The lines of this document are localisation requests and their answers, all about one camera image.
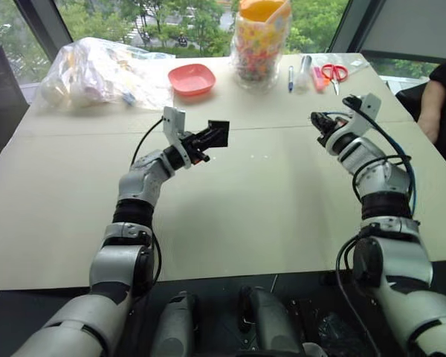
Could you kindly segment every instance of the window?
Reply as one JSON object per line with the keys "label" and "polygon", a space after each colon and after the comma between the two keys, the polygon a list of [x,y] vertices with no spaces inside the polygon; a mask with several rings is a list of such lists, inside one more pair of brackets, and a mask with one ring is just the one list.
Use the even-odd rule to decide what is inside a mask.
{"label": "window", "polygon": [[19,84],[40,82],[50,62],[13,0],[0,0],[0,45]]}
{"label": "window", "polygon": [[371,57],[366,54],[364,54],[364,56],[380,76],[418,79],[429,77],[434,68],[438,66],[437,63]]}
{"label": "window", "polygon": [[290,53],[326,52],[349,0],[292,0]]}
{"label": "window", "polygon": [[[86,36],[123,42],[177,57],[230,53],[239,0],[55,0],[74,40]],[[291,0],[287,53],[324,52],[348,0]],[[187,38],[181,45],[179,36]]]}

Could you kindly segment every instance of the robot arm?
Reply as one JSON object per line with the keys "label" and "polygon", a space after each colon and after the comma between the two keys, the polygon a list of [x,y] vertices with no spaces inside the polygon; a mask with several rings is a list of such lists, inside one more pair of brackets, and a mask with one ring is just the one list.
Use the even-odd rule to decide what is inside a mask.
{"label": "robot arm", "polygon": [[138,159],[119,182],[113,220],[91,265],[90,292],[70,300],[14,356],[112,356],[134,301],[153,284],[152,215],[161,185],[181,167],[226,147],[228,122],[209,121],[197,134],[184,131],[185,113],[166,107],[164,133],[170,146]]}
{"label": "robot arm", "polygon": [[353,275],[381,304],[395,337],[416,356],[446,356],[446,296],[430,290],[433,268],[409,207],[410,178],[384,159],[362,135],[371,127],[380,100],[373,94],[343,101],[351,120],[311,113],[318,141],[351,173],[362,204]]}

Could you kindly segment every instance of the person's arm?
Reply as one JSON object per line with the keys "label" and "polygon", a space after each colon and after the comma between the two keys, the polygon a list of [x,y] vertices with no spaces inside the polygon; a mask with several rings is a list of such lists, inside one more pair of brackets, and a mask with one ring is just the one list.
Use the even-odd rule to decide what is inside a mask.
{"label": "person's arm", "polygon": [[434,144],[438,140],[441,110],[446,98],[446,88],[438,81],[430,80],[421,98],[418,125]]}

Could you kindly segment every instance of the black cable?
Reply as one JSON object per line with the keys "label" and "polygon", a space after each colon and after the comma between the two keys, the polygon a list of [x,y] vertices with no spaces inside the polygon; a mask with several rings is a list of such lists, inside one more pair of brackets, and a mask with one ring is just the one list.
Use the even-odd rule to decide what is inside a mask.
{"label": "black cable", "polygon": [[413,190],[416,189],[416,183],[415,183],[415,173],[413,172],[413,167],[411,166],[410,160],[407,160],[407,155],[404,153],[400,145],[398,145],[398,143],[395,140],[393,140],[393,138],[389,136],[387,132],[385,132],[385,130],[383,130],[373,119],[371,119],[370,116],[358,110],[355,110],[355,112],[359,114],[362,118],[364,118],[366,121],[368,121],[370,125],[372,125],[373,128],[377,130],[389,142],[392,148],[400,156],[401,160],[403,161],[403,165],[407,170],[407,174],[410,177],[410,184],[408,187],[408,197],[411,199],[411,194]]}
{"label": "black cable", "polygon": [[377,347],[377,344],[375,343],[375,340],[373,339],[372,335],[370,334],[370,331],[366,328],[365,323],[363,322],[362,318],[358,314],[355,307],[352,305],[352,302],[349,299],[349,296],[347,295],[345,289],[342,285],[342,279],[340,277],[340,259],[342,258],[342,254],[344,254],[345,250],[352,244],[356,243],[361,237],[359,235],[356,235],[349,240],[347,240],[343,245],[342,248],[340,248],[339,252],[337,253],[337,259],[335,260],[335,277],[337,278],[337,284],[339,286],[340,291],[342,292],[343,297],[345,298],[347,305],[349,305],[350,309],[354,313],[355,317],[358,320],[358,323],[361,325],[363,332],[367,336],[370,344],[372,345],[372,348],[375,352],[376,356],[381,356],[381,352]]}
{"label": "black cable", "polygon": [[155,273],[154,280],[152,281],[152,286],[154,286],[157,283],[158,277],[161,276],[162,251],[160,244],[158,244],[157,236],[155,235],[155,233],[152,235],[152,241],[154,242],[155,248],[157,249],[157,256],[158,256],[157,272]]}
{"label": "black cable", "polygon": [[345,269],[348,271],[350,270],[349,267],[349,253],[350,251],[355,248],[355,246],[357,245],[357,242],[354,241],[351,244],[349,244],[345,250],[345,252],[343,253],[343,262],[345,263]]}
{"label": "black cable", "polygon": [[360,175],[360,173],[369,165],[374,164],[375,162],[379,162],[379,161],[386,161],[389,160],[391,158],[400,158],[401,162],[397,162],[395,165],[401,165],[404,164],[404,160],[410,162],[411,160],[411,156],[408,155],[385,155],[385,156],[381,156],[380,158],[374,158],[373,160],[367,161],[365,164],[363,164],[362,166],[360,166],[357,171],[355,171],[353,177],[352,177],[352,189],[354,191],[355,196],[357,197],[358,201],[361,202],[361,198],[360,198],[360,194],[357,190],[357,177],[358,175]]}
{"label": "black cable", "polygon": [[152,132],[155,127],[160,124],[164,120],[164,117],[162,117],[157,123],[152,125],[152,127],[146,132],[146,134],[141,138],[139,141],[139,144],[135,148],[134,155],[132,156],[131,166],[135,163],[135,159],[137,158],[137,154],[139,153],[140,146],[142,145],[143,141],[146,140],[147,136]]}

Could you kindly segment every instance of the pink plastic tray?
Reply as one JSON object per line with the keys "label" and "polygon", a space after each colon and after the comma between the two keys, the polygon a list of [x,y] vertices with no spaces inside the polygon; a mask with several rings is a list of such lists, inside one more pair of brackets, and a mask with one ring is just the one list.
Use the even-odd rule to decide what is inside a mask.
{"label": "pink plastic tray", "polygon": [[215,75],[205,65],[183,65],[169,72],[169,80],[176,93],[197,95],[209,91],[216,82]]}

